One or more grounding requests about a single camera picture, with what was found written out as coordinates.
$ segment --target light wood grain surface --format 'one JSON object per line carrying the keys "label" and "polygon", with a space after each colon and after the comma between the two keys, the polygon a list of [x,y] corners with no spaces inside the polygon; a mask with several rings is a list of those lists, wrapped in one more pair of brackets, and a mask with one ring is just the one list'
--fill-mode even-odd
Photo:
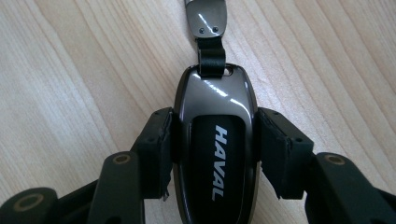
{"label": "light wood grain surface", "polygon": [[[258,104],[283,113],[315,151],[352,159],[396,193],[396,2],[227,1],[227,62]],[[149,115],[173,105],[197,63],[183,0],[0,1],[0,203],[33,187],[59,196],[129,150]],[[147,223],[180,223],[171,197]],[[261,175],[253,223],[306,223]]]}

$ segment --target black key fob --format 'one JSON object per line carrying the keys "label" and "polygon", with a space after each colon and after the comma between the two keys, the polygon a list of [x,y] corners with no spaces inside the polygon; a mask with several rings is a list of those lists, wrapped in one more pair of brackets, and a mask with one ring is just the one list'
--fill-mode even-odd
{"label": "black key fob", "polygon": [[177,203],[184,223],[249,223],[257,191],[256,98],[245,70],[181,78],[173,130]]}

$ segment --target wooden surface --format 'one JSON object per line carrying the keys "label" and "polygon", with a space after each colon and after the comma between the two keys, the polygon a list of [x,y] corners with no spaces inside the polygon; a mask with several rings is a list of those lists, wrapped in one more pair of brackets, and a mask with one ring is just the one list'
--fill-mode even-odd
{"label": "wooden surface", "polygon": [[[0,1],[0,203],[24,189],[63,196],[129,150],[197,63],[182,0]],[[396,193],[396,2],[227,1],[227,62],[258,104],[283,113],[315,151],[352,159]],[[173,182],[147,223],[180,223]],[[253,223],[306,223],[261,175]]]}

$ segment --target metal clip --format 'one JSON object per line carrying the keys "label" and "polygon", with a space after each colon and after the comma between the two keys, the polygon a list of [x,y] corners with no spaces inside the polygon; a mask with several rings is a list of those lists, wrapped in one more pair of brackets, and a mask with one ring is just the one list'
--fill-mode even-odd
{"label": "metal clip", "polygon": [[185,0],[187,20],[195,38],[223,36],[227,26],[224,0]]}

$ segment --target car key fob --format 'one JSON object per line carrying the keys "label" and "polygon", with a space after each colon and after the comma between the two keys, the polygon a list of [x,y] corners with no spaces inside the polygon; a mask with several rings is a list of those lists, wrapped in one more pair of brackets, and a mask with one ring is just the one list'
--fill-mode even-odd
{"label": "car key fob", "polygon": [[254,140],[256,98],[245,70],[201,77],[188,68],[177,88],[173,160],[184,223],[249,223],[259,152]]}

